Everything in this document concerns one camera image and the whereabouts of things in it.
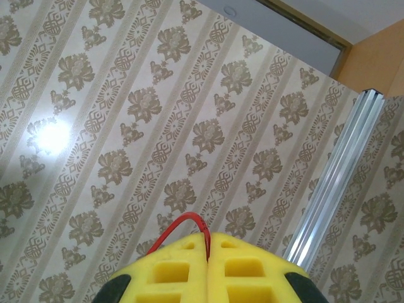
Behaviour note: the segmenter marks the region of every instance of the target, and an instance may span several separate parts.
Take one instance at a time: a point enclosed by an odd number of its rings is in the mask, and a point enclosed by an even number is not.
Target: black rubber
[[[118,303],[130,281],[131,276],[129,275],[120,275],[113,278],[102,286],[93,303]]]
[[[309,278],[298,273],[287,273],[285,277],[302,303],[328,303],[325,296]]]

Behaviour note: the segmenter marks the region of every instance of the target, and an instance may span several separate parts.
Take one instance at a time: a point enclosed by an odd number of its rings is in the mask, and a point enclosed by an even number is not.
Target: rectangular hole
[[[257,258],[234,258],[225,263],[225,276],[264,276],[262,262]]]
[[[223,241],[221,246],[223,248],[236,248],[236,245],[234,245],[233,243],[231,243],[229,241]]]
[[[181,294],[138,295],[136,303],[180,303]]]
[[[229,303],[279,303],[270,287],[228,286]]]
[[[159,262],[153,269],[150,283],[187,282],[189,264],[187,262]]]
[[[195,244],[194,244],[194,242],[190,242],[190,243],[185,244],[182,248],[183,249],[194,249]]]

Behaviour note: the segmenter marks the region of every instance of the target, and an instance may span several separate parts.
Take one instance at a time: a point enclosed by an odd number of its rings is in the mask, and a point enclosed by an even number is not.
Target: floral pattern
[[[45,66],[49,53],[48,50],[42,50],[37,44],[34,44],[23,68],[27,69],[29,75],[34,73],[40,74]]]
[[[215,203],[205,203],[202,207],[201,217],[205,220],[206,224],[210,226],[218,211],[219,206]]]
[[[310,180],[310,182],[309,182],[309,189],[311,190],[311,192],[309,193],[309,196],[308,196],[309,201],[310,201],[310,199],[311,199],[311,197],[313,195],[314,190],[317,187],[318,180],[319,180],[319,178],[317,178],[315,180]]]
[[[275,231],[273,230],[273,227],[264,227],[263,232],[259,236],[257,245],[258,247],[265,249],[266,251],[269,251],[272,245],[272,241],[275,238]]]
[[[391,151],[392,157],[398,157],[400,161],[404,160],[404,131],[400,131],[396,136],[393,136],[391,145],[394,146]]]
[[[336,138],[334,139],[334,146],[336,145],[336,143],[338,142],[338,139],[341,136],[344,125],[345,125],[345,123],[342,123],[340,125],[335,126],[335,128],[334,128],[334,133],[336,136]]]
[[[54,208],[51,209],[49,206],[46,206],[38,220],[37,226],[39,233],[41,235],[51,234],[61,216],[61,213],[62,212],[60,210],[56,210]]]
[[[225,77],[221,80],[220,85],[226,86],[228,93],[235,92],[240,95],[243,86],[250,86],[253,82],[244,60],[223,65],[222,74]]]
[[[130,47],[141,46],[150,28],[150,23],[136,18],[129,29],[127,41]]]
[[[369,235],[365,234],[363,238],[354,235],[352,237],[352,246],[354,250],[353,260],[359,261],[361,257],[367,256],[371,252],[376,250],[376,245],[369,243]]]
[[[138,186],[134,190],[134,194],[136,195],[138,201],[146,200],[152,194],[153,188],[156,185],[156,179],[150,178],[147,175],[143,174],[140,178]]]
[[[107,192],[108,187],[106,185],[101,188],[96,188],[94,185],[91,185],[91,197],[93,198],[94,208],[98,208],[101,205],[104,205],[115,198],[114,194],[110,194]]]
[[[94,80],[93,68],[84,53],[60,59],[59,67],[62,73],[57,79],[59,82],[65,82],[67,90],[72,87],[81,90],[84,87],[84,82]]]
[[[107,256],[112,261],[114,259],[119,260],[119,258],[123,255],[126,244],[129,242],[128,238],[120,237],[118,235],[114,235],[111,243],[107,248]]]
[[[0,210],[4,212],[6,218],[11,215],[20,218],[24,214],[24,210],[29,210],[32,206],[33,199],[24,182],[0,187]]]
[[[216,116],[220,117],[224,112],[228,112],[235,107],[235,103],[229,100],[230,95],[226,93],[224,97],[220,97],[217,93],[213,96],[215,99]]]
[[[317,116],[314,119],[313,125],[309,131],[309,136],[313,141],[320,140],[323,137],[324,132],[326,131],[328,120],[325,116]]]
[[[171,207],[171,212],[179,210],[183,213],[187,205],[192,205],[196,201],[195,192],[188,179],[179,180],[164,187],[167,197],[164,199],[164,205]]]
[[[270,104],[273,97],[274,90],[271,87],[262,84],[254,98],[253,106],[256,106],[262,111],[266,110],[267,106]]]
[[[45,168],[45,164],[38,162],[38,156],[32,155],[31,158],[20,156],[20,167],[23,169],[23,179],[28,179],[31,175],[38,174]]]
[[[93,210],[71,217],[69,225],[73,229],[69,233],[69,239],[76,240],[78,246],[81,243],[90,246],[94,242],[94,237],[101,237],[104,233],[101,221]]]
[[[205,80],[209,74],[211,67],[213,66],[214,61],[215,59],[211,56],[210,53],[205,54],[204,52],[202,52],[198,56],[194,68],[192,70],[192,74],[195,75],[195,79]]]
[[[190,3],[185,3],[184,0],[179,1],[179,7],[182,14],[182,24],[186,24],[189,20],[196,19],[202,15],[202,11],[197,9],[196,1],[191,1]]]
[[[161,30],[157,38],[161,42],[157,47],[157,52],[163,54],[166,61],[173,59],[174,62],[178,62],[181,59],[181,54],[188,54],[191,51],[191,46],[183,27]]]
[[[26,8],[33,3],[33,0],[8,0],[10,2],[10,13],[15,13],[20,8]]]
[[[78,247],[75,246],[73,249],[62,248],[62,258],[64,261],[64,269],[69,270],[73,265],[76,265],[86,259],[85,254],[80,254],[78,252]]]
[[[132,123],[130,126],[121,123],[121,136],[124,140],[123,146],[127,147],[130,143],[138,141],[145,135],[144,132],[138,131],[136,128],[138,128],[136,123]]]
[[[255,54],[263,49],[262,44],[257,42],[258,36],[252,35],[251,38],[247,38],[246,35],[242,36],[242,46],[244,48],[244,57],[248,58],[251,54]]]
[[[378,234],[386,228],[386,223],[394,222],[398,214],[388,193],[364,202],[361,210],[365,215],[360,219],[360,224],[366,225],[367,232],[375,230]]]
[[[157,85],[158,82],[171,77],[174,72],[169,71],[167,68],[167,63],[163,61],[161,64],[156,64],[156,62],[152,61],[150,63],[150,70],[153,74],[153,84]]]
[[[6,219],[0,219],[0,239],[8,237],[13,232],[15,232],[15,228],[8,227]]]
[[[124,150],[110,151],[98,158],[102,168],[98,176],[103,177],[108,184],[114,182],[116,185],[122,182],[122,177],[132,174],[131,164]]]
[[[10,52],[10,46],[19,46],[22,38],[14,20],[10,16],[0,18],[0,52],[5,56]]]
[[[24,292],[25,287],[30,281],[30,276],[24,271],[14,271],[11,276],[12,284],[7,285],[5,293],[8,297],[21,297]]]
[[[247,148],[243,143],[233,143],[225,160],[225,165],[227,165],[229,169],[238,169],[246,152]]]
[[[89,51],[92,47],[107,41],[107,37],[101,36],[99,31],[99,27],[94,27],[93,29],[88,29],[87,27],[81,28],[81,34],[84,40],[84,49],[86,51]]]
[[[309,113],[302,92],[290,93],[286,96],[282,96],[280,104],[283,109],[280,110],[279,116],[284,117],[286,123],[293,122],[296,125],[299,123],[300,117],[305,117]]]
[[[69,109],[70,107],[76,105],[76,100],[68,98],[69,92],[67,90],[63,93],[56,93],[54,90],[50,91],[50,99],[53,104],[53,114],[58,115],[62,110]]]
[[[207,150],[208,153],[213,153],[215,145],[221,145],[225,141],[217,119],[195,124],[193,131],[196,137],[193,139],[192,144],[199,147],[199,152]]]
[[[274,174],[279,174],[283,168],[278,152],[274,148],[256,153],[252,160],[256,164],[252,173],[258,175],[259,180],[266,179],[270,182]]]
[[[42,290],[39,301],[46,303],[63,303],[65,300],[71,299],[75,293],[65,273],[42,279],[39,282],[39,288]]]
[[[306,71],[304,68],[301,68],[300,80],[302,80],[302,89],[304,90],[309,85],[315,84],[315,82],[319,80],[319,77],[314,75],[314,68],[309,68],[308,71]]]
[[[88,16],[97,21],[97,25],[106,24],[111,27],[115,19],[122,19],[125,15],[121,0],[90,0],[93,8]]]
[[[97,103],[100,106],[100,109],[112,107],[116,97],[119,93],[119,86],[114,83],[114,81],[105,81],[101,86],[100,93],[97,97]]]
[[[279,146],[280,143],[290,139],[293,134],[288,132],[288,124],[284,124],[281,128],[277,125],[273,125],[273,135],[275,136],[275,145]]]
[[[266,194],[265,189],[261,189],[261,182],[256,182],[255,184],[251,184],[250,182],[246,183],[246,190],[248,194],[248,203],[252,203],[256,199],[264,196]]]
[[[255,227],[254,217],[248,206],[228,211],[226,220],[229,223],[226,225],[225,231],[240,239],[246,236],[247,230],[253,230]]]
[[[162,111],[160,101],[153,87],[131,92],[128,100],[132,104],[128,108],[128,114],[134,115],[136,122],[144,120],[149,123],[152,119],[152,114],[158,115]]]
[[[397,182],[404,180],[404,170],[402,169],[402,164],[397,163],[396,167],[386,166],[384,168],[384,178],[387,181],[387,189],[391,189]]]
[[[358,300],[362,295],[358,274],[352,264],[333,268],[331,281],[333,284],[328,293],[334,297],[335,302],[350,303],[351,299]]]
[[[188,153],[185,155],[189,177],[195,174],[195,172],[199,172],[200,170],[203,170],[206,166],[208,166],[208,162],[202,161],[201,157],[202,155],[200,153],[197,153],[195,156],[191,156]]]
[[[185,117],[181,117],[177,113],[171,113],[167,124],[164,126],[163,136],[167,141],[177,139],[185,124]]]

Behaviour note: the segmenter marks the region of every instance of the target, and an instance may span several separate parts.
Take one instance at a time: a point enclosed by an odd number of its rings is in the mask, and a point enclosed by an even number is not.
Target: wall
[[[285,248],[357,93],[191,0],[34,2],[0,10],[0,302],[91,302],[184,211]]]
[[[387,96],[403,95],[404,20],[352,47],[338,81],[360,92],[375,88]]]

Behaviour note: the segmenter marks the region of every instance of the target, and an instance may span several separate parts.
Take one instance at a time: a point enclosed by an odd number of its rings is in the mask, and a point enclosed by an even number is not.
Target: yellow foam
[[[256,246],[213,233],[189,235],[117,271],[131,275],[120,303],[298,303],[285,278],[304,270]]]

